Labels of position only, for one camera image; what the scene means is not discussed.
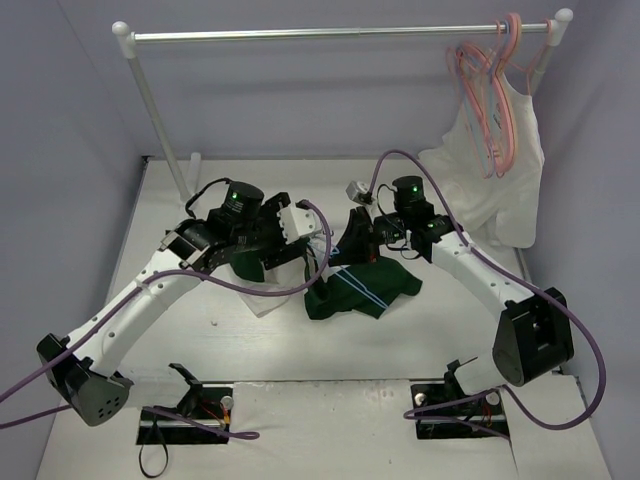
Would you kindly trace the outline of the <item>blue plastic hanger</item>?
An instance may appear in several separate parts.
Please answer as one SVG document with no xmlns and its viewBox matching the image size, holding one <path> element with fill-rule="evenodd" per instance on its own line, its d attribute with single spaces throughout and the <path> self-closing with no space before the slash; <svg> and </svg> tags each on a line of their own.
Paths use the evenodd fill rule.
<svg viewBox="0 0 640 480">
<path fill-rule="evenodd" d="M 314 241 L 310 241 L 308 243 L 308 249 L 314 252 L 314 256 L 316 259 L 319 259 L 319 255 L 321 253 L 325 253 L 324 250 L 321 250 L 319 246 L 317 246 Z M 337 256 L 341 253 L 339 247 L 337 245 L 331 244 L 331 252 L 330 258 Z M 389 308 L 389 305 L 378 297 L 373 291 L 369 290 L 365 284 L 360 281 L 357 277 L 355 277 L 352 273 L 350 273 L 346 267 L 338 266 L 338 267 L 328 267 L 330 270 L 329 276 L 337 276 L 342 282 L 349 285 L 351 288 L 359 292 L 365 298 L 370 300 L 372 303 L 380 307 L 383 311 Z"/>
</svg>

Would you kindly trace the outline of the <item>white and green t-shirt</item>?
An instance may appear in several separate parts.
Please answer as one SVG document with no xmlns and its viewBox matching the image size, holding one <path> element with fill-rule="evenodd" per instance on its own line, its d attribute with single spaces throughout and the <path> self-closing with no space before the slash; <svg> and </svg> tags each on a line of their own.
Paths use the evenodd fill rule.
<svg viewBox="0 0 640 480">
<path fill-rule="evenodd" d="M 325 242 L 313 240 L 301 258 L 271 270 L 255 252 L 236 254 L 227 271 L 238 285 L 255 291 L 290 290 L 311 278 Z M 401 296 L 415 297 L 423 282 L 398 261 L 381 257 L 373 263 L 326 268 L 319 280 L 303 291 L 304 308 L 312 321 L 359 312 L 378 319 Z"/>
</svg>

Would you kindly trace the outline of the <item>pink plastic hanger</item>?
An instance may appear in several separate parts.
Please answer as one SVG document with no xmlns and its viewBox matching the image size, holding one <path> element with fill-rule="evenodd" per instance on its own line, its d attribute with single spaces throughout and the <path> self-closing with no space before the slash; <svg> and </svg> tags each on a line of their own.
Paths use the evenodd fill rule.
<svg viewBox="0 0 640 480">
<path fill-rule="evenodd" d="M 505 68 L 508 66 L 509 61 L 511 60 L 511 57 L 517 52 L 519 48 L 522 36 L 521 17 L 516 13 L 507 14 L 504 20 L 498 21 L 496 23 L 496 30 L 496 43 L 492 48 L 488 50 L 484 50 L 480 46 L 469 41 L 464 41 L 460 44 L 470 43 L 477 46 L 484 52 L 488 60 L 488 75 L 492 91 L 490 126 L 492 132 L 494 133 L 494 137 L 498 142 L 498 146 L 500 147 L 500 153 L 497 157 L 497 173 L 492 177 L 501 178 L 513 167 L 518 148 L 517 129 L 514 120 L 512 103 L 506 92 L 503 74 Z M 462 118 L 467 132 L 463 107 L 460 103 L 458 85 L 454 73 L 454 50 L 456 47 L 449 48 L 447 50 L 446 62 L 449 73 L 453 80 L 460 112 L 462 113 Z M 469 136 L 473 153 L 472 141 L 468 132 L 467 134 Z"/>
</svg>

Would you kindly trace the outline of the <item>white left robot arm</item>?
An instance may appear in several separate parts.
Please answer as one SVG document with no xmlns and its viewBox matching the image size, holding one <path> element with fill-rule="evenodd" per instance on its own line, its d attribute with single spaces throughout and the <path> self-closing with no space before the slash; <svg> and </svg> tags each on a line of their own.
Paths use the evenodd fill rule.
<svg viewBox="0 0 640 480">
<path fill-rule="evenodd" d="M 190 214 L 161 240 L 149 262 L 98 314 L 65 336 L 36 346 L 48 382 L 89 426 L 126 404 L 133 381 L 119 372 L 141 336 L 175 302 L 235 254 L 278 255 L 318 231 L 314 212 L 281 192 L 266 199 L 248 183 L 231 181 L 222 205 L 205 218 Z"/>
</svg>

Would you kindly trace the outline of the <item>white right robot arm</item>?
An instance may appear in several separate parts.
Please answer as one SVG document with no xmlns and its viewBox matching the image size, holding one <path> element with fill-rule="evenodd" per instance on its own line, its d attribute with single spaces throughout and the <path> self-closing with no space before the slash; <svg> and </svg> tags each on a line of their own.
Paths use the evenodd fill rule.
<svg viewBox="0 0 640 480">
<path fill-rule="evenodd" d="M 418 176 L 393 181 L 394 210 L 373 217 L 367 184 L 346 188 L 355 202 L 331 265 L 372 264 L 380 246 L 405 241 L 419 257 L 460 282 L 494 317 L 497 331 L 491 349 L 449 365 L 450 381 L 442 388 L 445 405 L 464 412 L 479 393 L 510 384 L 523 386 L 574 356 L 564 296 L 555 288 L 535 294 L 487 266 L 472 252 L 472 243 L 447 215 L 436 213 Z"/>
</svg>

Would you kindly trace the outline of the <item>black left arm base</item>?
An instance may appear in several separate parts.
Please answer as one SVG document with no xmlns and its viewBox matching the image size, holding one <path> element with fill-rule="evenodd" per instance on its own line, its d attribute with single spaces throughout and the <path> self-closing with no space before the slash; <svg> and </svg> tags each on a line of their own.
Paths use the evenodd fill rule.
<svg viewBox="0 0 640 480">
<path fill-rule="evenodd" d="M 188 390 L 176 407 L 167 407 L 167 410 L 172 414 L 228 432 L 231 425 L 228 406 L 233 403 L 233 387 L 206 387 L 183 365 L 171 363 L 169 367 L 186 381 Z M 145 478 L 157 479 L 168 467 L 170 445 L 226 445 L 228 442 L 229 439 L 225 436 L 214 435 L 191 424 L 143 410 L 136 438 L 136 444 L 140 447 L 138 466 Z M 143 465 L 143 451 L 146 446 L 159 446 L 164 454 L 164 465 L 157 473 L 149 472 Z"/>
</svg>

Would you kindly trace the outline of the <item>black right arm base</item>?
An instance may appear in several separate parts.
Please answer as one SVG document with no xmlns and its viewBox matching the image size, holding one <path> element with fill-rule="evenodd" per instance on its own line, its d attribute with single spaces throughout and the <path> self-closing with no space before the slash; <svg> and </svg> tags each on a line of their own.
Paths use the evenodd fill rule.
<svg viewBox="0 0 640 480">
<path fill-rule="evenodd" d="M 408 412 L 418 440 L 510 439 L 501 397 L 492 392 L 465 395 L 454 377 L 459 361 L 447 365 L 441 380 L 410 385 Z"/>
</svg>

